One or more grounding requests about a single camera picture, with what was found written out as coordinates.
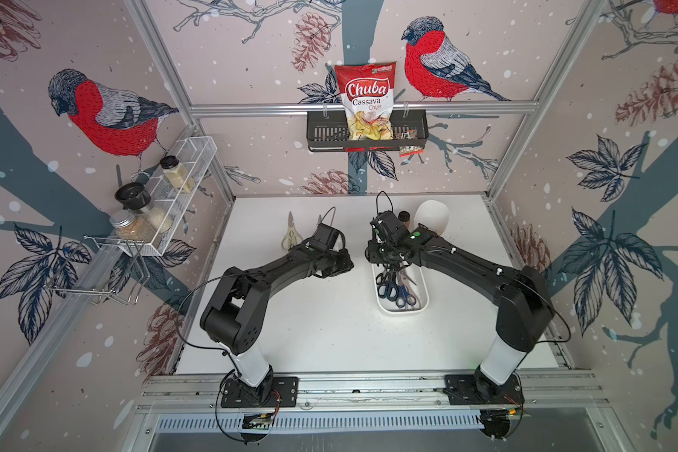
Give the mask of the cream kitchen shears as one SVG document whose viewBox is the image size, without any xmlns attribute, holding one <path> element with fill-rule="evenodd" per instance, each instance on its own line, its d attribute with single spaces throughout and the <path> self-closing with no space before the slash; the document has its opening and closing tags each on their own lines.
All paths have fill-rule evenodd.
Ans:
<svg viewBox="0 0 678 452">
<path fill-rule="evenodd" d="M 286 250 L 288 252 L 302 241 L 303 238 L 296 228 L 293 213 L 289 212 L 287 219 L 287 230 L 286 234 L 284 235 L 284 238 L 282 239 L 281 247 L 283 250 Z"/>
</svg>

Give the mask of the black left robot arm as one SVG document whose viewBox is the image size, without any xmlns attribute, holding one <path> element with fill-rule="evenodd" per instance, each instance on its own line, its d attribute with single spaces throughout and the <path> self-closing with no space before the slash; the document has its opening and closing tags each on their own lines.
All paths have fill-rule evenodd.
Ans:
<svg viewBox="0 0 678 452">
<path fill-rule="evenodd" d="M 333 278 L 353 269 L 345 235 L 325 223 L 285 256 L 262 267 L 227 269 L 200 318 L 208 337 L 229 350 L 238 380 L 256 392 L 269 391 L 273 369 L 256 342 L 270 299 L 301 280 Z"/>
</svg>

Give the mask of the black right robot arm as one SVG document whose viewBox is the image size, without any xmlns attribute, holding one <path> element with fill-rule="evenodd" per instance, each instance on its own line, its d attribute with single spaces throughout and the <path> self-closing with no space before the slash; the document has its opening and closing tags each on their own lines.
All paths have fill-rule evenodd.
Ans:
<svg viewBox="0 0 678 452">
<path fill-rule="evenodd" d="M 508 393 L 508 382 L 555 317 L 547 286 L 533 267 L 501 266 L 463 250 L 420 224 L 410 231 L 392 211 L 370 225 L 365 258 L 393 272 L 426 267 L 464 284 L 497 308 L 495 339 L 472 376 L 476 398 L 489 402 Z"/>
</svg>

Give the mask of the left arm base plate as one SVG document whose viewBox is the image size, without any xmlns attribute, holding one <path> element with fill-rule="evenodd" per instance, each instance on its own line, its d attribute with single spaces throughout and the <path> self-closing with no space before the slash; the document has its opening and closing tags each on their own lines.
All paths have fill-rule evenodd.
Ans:
<svg viewBox="0 0 678 452">
<path fill-rule="evenodd" d="M 239 377 L 231 376 L 220 390 L 222 409 L 293 408 L 297 404 L 299 379 L 271 375 L 258 387 L 248 386 Z"/>
</svg>

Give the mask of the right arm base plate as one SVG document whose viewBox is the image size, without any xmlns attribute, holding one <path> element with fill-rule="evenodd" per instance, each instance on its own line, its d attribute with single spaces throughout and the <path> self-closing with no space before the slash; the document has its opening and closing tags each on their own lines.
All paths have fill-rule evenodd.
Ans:
<svg viewBox="0 0 678 452">
<path fill-rule="evenodd" d="M 525 397 L 516 374 L 498 385 L 478 373 L 450 374 L 444 377 L 442 393 L 451 405 L 523 405 Z"/>
</svg>

